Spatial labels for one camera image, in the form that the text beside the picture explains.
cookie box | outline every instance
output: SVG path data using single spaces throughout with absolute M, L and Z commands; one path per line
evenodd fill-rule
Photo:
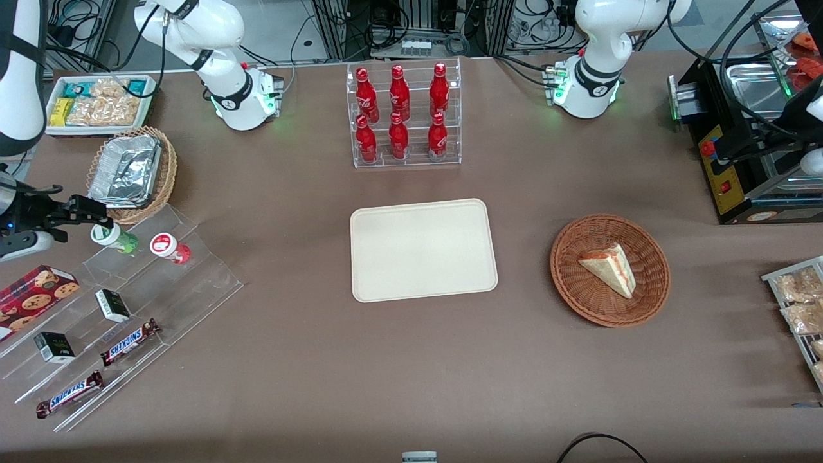
M 0 291 L 0 341 L 79 288 L 71 274 L 41 265 Z

red bottle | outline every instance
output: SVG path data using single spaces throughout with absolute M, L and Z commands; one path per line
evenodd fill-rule
M 445 114 L 449 108 L 449 81 L 446 80 L 446 65 L 435 64 L 435 78 L 429 87 L 429 112 L 431 117 L 435 117 L 437 112 Z
M 369 122 L 375 124 L 380 120 L 380 110 L 377 109 L 377 92 L 369 82 L 369 73 L 365 68 L 358 68 L 355 72 L 357 76 L 357 105 L 360 112 L 369 118 Z
M 412 116 L 412 101 L 409 96 L 409 84 L 403 77 L 403 66 L 392 66 L 392 86 L 388 89 L 392 98 L 392 112 L 400 113 L 404 121 Z
M 437 113 L 431 118 L 429 127 L 429 159 L 434 162 L 443 161 L 446 156 L 446 137 L 449 135 L 443 126 L 443 113 Z
M 355 138 L 357 138 L 363 162 L 374 164 L 377 162 L 377 138 L 374 136 L 374 130 L 369 127 L 369 120 L 364 115 L 357 115 L 355 121 L 357 122 Z
M 392 140 L 392 156 L 398 161 L 406 159 L 409 151 L 409 131 L 403 123 L 399 112 L 392 113 L 392 126 L 388 128 L 388 137 Z

acrylic display stand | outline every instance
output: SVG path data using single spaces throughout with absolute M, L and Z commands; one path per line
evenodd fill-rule
M 434 162 L 429 159 L 429 127 L 431 114 L 429 112 L 429 86 L 435 75 L 435 64 L 445 63 L 446 80 L 449 81 L 449 108 L 444 114 L 444 126 L 449 135 L 446 138 L 446 154 L 442 161 Z M 357 65 L 349 64 L 346 70 L 346 97 L 349 105 L 349 129 L 351 132 L 351 152 L 356 168 L 385 168 L 408 166 L 447 166 L 460 164 L 463 159 L 462 140 L 460 129 L 463 123 L 461 117 L 462 85 L 460 78 L 459 59 L 416 60 L 403 62 L 403 73 L 409 84 L 411 94 L 411 118 L 406 121 L 409 132 L 409 153 L 405 160 L 398 161 L 392 156 L 391 145 L 388 139 L 388 128 L 391 126 L 392 104 L 388 89 L 392 85 L 392 65 L 389 62 L 371 62 Z M 369 80 L 377 91 L 377 106 L 380 109 L 380 120 L 372 124 L 374 135 L 377 137 L 377 162 L 366 164 L 360 155 L 355 132 L 357 126 L 355 117 L 360 113 L 357 105 L 357 79 L 355 70 L 366 68 L 369 71 Z
M 793 272 L 797 272 L 798 270 L 803 270 L 806 267 L 812 267 L 815 272 L 817 272 L 817 277 L 823 281 L 823 256 L 816 257 L 815 259 L 809 259 L 806 261 L 801 262 L 800 264 L 795 264 L 790 267 L 786 267 L 785 269 L 780 269 L 776 272 L 772 272 L 771 274 L 766 274 L 760 277 L 763 281 L 769 284 L 772 292 L 774 293 L 774 297 L 777 298 L 777 303 L 780 305 L 780 314 L 783 315 L 783 318 L 786 317 L 786 308 L 789 306 L 789 303 L 785 301 L 783 294 L 780 293 L 777 289 L 777 277 L 785 274 L 790 274 Z M 820 334 L 796 334 L 794 330 L 792 330 L 792 323 L 790 320 L 786 320 L 789 325 L 789 332 L 792 333 L 792 336 L 797 341 L 797 345 L 800 347 L 800 352 L 803 354 L 803 358 L 806 360 L 806 365 L 809 366 L 811 370 L 811 366 L 817 362 L 820 362 L 821 359 L 817 357 L 815 351 L 811 348 L 811 343 L 820 339 Z M 816 375 L 812 373 L 812 376 L 815 378 L 815 382 L 817 383 L 817 389 L 823 393 L 823 382 L 817 378 Z
M 140 241 L 133 255 L 101 248 L 74 269 L 81 289 L 0 344 L 2 398 L 30 409 L 32 422 L 44 422 L 55 432 L 71 430 L 239 291 L 243 284 L 194 229 L 185 216 L 166 205 L 129 229 Z M 188 262 L 174 264 L 151 253 L 148 243 L 160 232 L 171 233 L 191 248 Z M 101 288 L 120 294 L 131 320 L 119 324 L 103 317 L 95 299 Z M 162 331 L 104 367 L 100 354 L 151 318 Z M 40 331 L 65 334 L 76 358 L 62 365 L 45 362 L 33 340 Z M 84 394 L 46 419 L 35 417 L 40 401 L 60 394 L 94 370 L 100 370 L 104 389 Z

table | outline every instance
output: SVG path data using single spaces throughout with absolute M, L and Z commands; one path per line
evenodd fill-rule
M 411 172 L 352 167 L 344 66 L 300 68 L 283 116 L 248 133 L 214 115 L 196 75 L 167 75 L 151 124 L 179 156 L 171 203 L 246 286 L 70 433 L 4 400 L 2 459 L 553 461 L 599 431 L 656 462 L 819 461 L 823 414 L 790 408 L 818 400 L 814 382 L 759 277 L 819 255 L 820 227 L 717 225 L 668 116 L 666 76 L 690 62 L 636 54 L 612 108 L 580 120 L 496 61 L 464 59 L 463 165 Z M 85 192 L 99 145 L 44 137 L 29 182 Z M 488 207 L 497 289 L 355 301 L 352 212 L 464 198 Z M 592 325 L 554 289 L 552 240 L 589 213 L 637 222 L 667 254 L 672 293 L 649 323 Z M 3 265 L 0 284 L 98 249 L 69 231 Z

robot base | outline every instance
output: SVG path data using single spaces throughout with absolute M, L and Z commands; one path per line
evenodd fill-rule
M 236 110 L 221 108 L 212 98 L 217 115 L 234 130 L 251 130 L 280 116 L 283 101 L 283 80 L 258 69 L 247 69 L 252 78 L 252 91 Z
M 611 91 L 606 91 L 602 96 L 589 95 L 588 89 L 574 76 L 574 66 L 579 60 L 579 56 L 572 56 L 565 61 L 558 61 L 551 74 L 543 73 L 544 83 L 557 85 L 557 88 L 546 89 L 546 102 L 549 106 L 563 108 L 574 117 L 596 118 L 615 100 L 620 83 L 615 84 Z

